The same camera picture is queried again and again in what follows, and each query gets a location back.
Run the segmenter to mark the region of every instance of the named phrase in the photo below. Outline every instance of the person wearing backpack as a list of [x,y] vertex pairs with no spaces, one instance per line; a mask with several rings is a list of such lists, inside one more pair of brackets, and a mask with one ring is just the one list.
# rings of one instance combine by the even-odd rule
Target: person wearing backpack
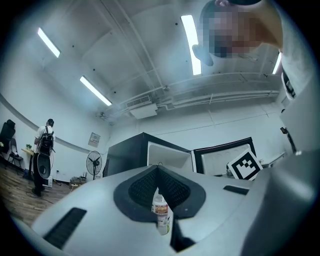
[[33,179],[34,179],[34,188],[32,193],[37,197],[41,197],[41,191],[44,190],[43,187],[43,178],[41,177],[38,169],[38,155],[47,155],[50,157],[51,150],[53,149],[56,136],[53,130],[54,120],[49,119],[46,122],[45,126],[40,126],[35,135],[34,144],[36,148],[34,150],[33,156]]

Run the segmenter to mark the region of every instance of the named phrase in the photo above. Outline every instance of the neck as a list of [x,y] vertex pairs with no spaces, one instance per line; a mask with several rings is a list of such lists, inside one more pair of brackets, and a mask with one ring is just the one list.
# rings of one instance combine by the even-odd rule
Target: neck
[[261,22],[261,41],[282,50],[283,32],[281,18],[278,11],[268,0],[262,0],[256,4],[241,6],[250,11]]

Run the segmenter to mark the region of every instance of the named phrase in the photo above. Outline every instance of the black pants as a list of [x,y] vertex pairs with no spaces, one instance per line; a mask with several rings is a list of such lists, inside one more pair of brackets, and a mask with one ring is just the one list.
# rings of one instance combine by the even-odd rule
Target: black pants
[[40,176],[38,171],[38,155],[39,153],[35,153],[33,156],[33,179],[34,179],[34,190],[37,194],[41,194],[43,189],[43,178]]

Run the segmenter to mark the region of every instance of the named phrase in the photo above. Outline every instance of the black door frame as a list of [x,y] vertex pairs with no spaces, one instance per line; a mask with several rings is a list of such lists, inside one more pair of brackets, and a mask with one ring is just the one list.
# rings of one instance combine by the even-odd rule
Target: black door frame
[[230,143],[226,143],[226,144],[222,144],[222,145],[218,145],[218,146],[211,146],[211,147],[204,147],[204,148],[195,149],[193,151],[193,153],[194,153],[194,159],[195,159],[196,172],[199,174],[205,174],[201,155],[212,153],[212,152],[217,152],[217,151],[222,151],[222,150],[228,150],[228,149],[236,148],[236,147],[239,147],[239,146],[245,145],[245,144],[249,144],[252,153],[255,156],[257,156],[256,151],[255,151],[254,142],[251,137],[244,138],[244,139],[237,140],[237,141],[230,142]]

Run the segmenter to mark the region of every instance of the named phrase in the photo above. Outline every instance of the ceiling light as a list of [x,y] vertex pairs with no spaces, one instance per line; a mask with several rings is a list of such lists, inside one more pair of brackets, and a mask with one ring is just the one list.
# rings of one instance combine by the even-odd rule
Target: ceiling light
[[275,63],[274,69],[273,69],[273,71],[272,71],[272,74],[273,74],[273,75],[274,75],[275,73],[277,73],[277,71],[278,71],[278,68],[279,68],[279,65],[280,65],[280,62],[281,62],[281,57],[282,57],[282,53],[279,52],[278,58],[276,59],[276,63]]
[[80,81],[91,91],[95,94],[95,96],[97,96],[100,100],[102,100],[107,106],[110,106],[112,103],[107,99],[105,98],[100,92],[98,92],[98,90],[96,88],[94,88],[94,86],[89,83],[89,81],[84,77],[82,76],[80,78]]
[[50,41],[50,39],[46,36],[46,34],[43,32],[43,30],[39,27],[38,29],[38,35],[40,38],[44,41],[46,46],[49,47],[49,49],[53,52],[53,54],[58,58],[60,55],[60,51],[58,48]]
[[199,75],[201,74],[201,61],[196,58],[194,51],[192,50],[192,46],[198,44],[194,18],[192,17],[192,15],[184,15],[181,16],[181,20],[186,33],[186,38],[188,39],[193,75]]

